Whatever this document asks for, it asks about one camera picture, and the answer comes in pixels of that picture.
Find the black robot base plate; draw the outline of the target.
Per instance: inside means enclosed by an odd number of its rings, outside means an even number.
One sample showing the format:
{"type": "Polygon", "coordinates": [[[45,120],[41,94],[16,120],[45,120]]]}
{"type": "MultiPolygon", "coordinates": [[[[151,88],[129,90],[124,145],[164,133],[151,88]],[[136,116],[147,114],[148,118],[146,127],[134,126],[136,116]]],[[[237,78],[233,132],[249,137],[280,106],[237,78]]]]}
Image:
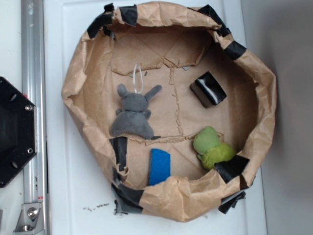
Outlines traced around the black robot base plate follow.
{"type": "Polygon", "coordinates": [[[0,78],[0,187],[6,187],[36,154],[36,106],[0,78]]]}

